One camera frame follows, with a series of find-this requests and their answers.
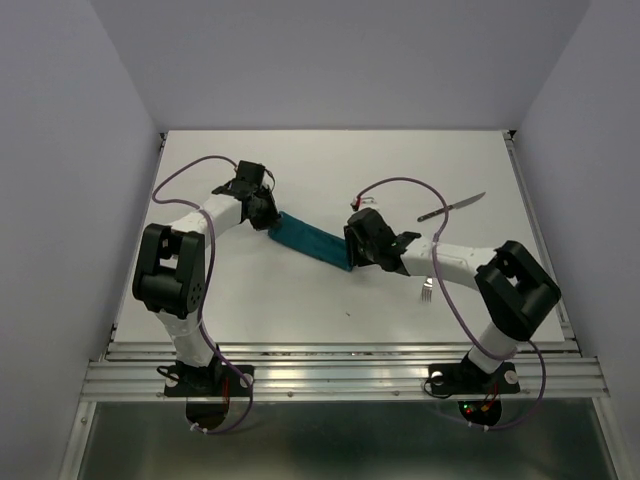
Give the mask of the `teal cloth napkin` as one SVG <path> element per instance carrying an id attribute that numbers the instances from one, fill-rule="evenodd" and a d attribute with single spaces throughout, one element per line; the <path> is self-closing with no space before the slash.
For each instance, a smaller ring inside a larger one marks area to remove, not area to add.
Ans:
<path id="1" fill-rule="evenodd" d="M 280 213 L 276 225 L 268 229 L 268 236 L 280 245 L 340 270 L 350 272 L 353 269 L 343 238 L 305 223 L 286 212 Z"/>

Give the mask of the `metal fork black handle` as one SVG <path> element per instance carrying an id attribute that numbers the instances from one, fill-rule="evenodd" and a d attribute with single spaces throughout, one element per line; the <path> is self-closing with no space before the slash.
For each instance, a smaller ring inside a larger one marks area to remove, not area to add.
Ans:
<path id="1" fill-rule="evenodd" d="M 434 282 L 432 277 L 425 277 L 421 286 L 420 300 L 424 303 L 432 301 Z"/>

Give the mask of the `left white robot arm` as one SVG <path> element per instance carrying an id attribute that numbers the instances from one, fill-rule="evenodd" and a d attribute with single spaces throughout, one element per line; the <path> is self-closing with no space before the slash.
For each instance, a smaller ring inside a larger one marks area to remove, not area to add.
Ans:
<path id="1" fill-rule="evenodd" d="M 216 187 L 204 203 L 159 196 L 163 187 L 188 167 L 207 160 L 231 164 L 235 176 Z M 180 168 L 152 192 L 157 205 L 185 206 L 191 211 L 169 224 L 150 223 L 144 228 L 132 293 L 161 321 L 176 349 L 175 365 L 160 368 L 160 374 L 175 387 L 210 394 L 221 386 L 226 368 L 203 320 L 216 240 L 245 222 L 256 231 L 265 231 L 279 223 L 280 214 L 273 189 L 265 182 L 273 174 L 264 165 L 209 155 L 188 167 Z"/>

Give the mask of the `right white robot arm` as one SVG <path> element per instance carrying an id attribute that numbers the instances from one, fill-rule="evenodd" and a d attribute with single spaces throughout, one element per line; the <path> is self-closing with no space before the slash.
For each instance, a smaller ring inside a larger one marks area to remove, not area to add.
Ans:
<path id="1" fill-rule="evenodd" d="M 430 241 L 416 232 L 396 234 L 375 209 L 354 213 L 344 227 L 347 258 L 354 267 L 377 265 L 408 277 L 431 277 L 441 288 L 454 283 L 478 292 L 491 323 L 476 338 L 449 293 L 445 301 L 473 347 L 460 366 L 463 384 L 482 390 L 520 343 L 529 341 L 561 299 L 561 291 L 521 243 L 472 248 Z"/>

